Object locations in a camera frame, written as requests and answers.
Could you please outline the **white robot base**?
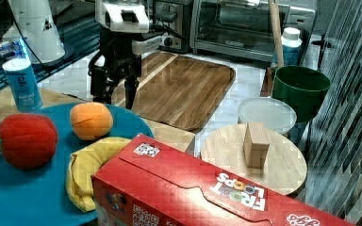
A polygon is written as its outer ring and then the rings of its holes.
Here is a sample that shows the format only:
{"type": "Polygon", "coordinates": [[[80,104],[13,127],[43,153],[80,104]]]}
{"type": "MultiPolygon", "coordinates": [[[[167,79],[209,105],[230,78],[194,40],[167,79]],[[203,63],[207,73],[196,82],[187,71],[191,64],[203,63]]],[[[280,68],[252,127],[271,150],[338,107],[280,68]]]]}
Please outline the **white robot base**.
{"type": "Polygon", "coordinates": [[[23,38],[33,63],[64,57],[65,50],[54,24],[48,0],[8,0],[14,21],[4,40],[23,38]]]}

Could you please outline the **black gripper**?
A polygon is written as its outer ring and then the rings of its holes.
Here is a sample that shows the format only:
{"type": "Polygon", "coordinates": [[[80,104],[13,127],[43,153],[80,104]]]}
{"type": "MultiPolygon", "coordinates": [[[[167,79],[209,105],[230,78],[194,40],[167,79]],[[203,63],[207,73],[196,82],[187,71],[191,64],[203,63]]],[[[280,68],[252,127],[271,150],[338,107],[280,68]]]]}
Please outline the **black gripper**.
{"type": "MultiPolygon", "coordinates": [[[[112,94],[123,79],[120,69],[131,75],[140,77],[141,57],[132,51],[132,41],[138,37],[136,34],[113,32],[102,27],[100,30],[100,51],[105,58],[105,66],[94,66],[90,71],[90,94],[93,101],[102,104],[111,104],[112,94]]],[[[131,109],[139,86],[137,77],[125,79],[125,107],[131,109]]]]}

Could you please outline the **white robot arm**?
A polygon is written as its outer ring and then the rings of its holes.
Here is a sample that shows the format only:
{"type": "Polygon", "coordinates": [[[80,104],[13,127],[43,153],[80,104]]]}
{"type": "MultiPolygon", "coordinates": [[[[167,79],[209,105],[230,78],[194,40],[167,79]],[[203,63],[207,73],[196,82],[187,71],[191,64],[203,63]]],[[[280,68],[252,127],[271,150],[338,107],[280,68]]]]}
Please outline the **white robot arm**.
{"type": "Polygon", "coordinates": [[[131,109],[141,77],[141,56],[156,49],[161,34],[149,36],[149,13],[142,0],[96,0],[95,20],[101,25],[99,51],[89,63],[93,101],[111,104],[124,80],[125,107],[131,109]]]}

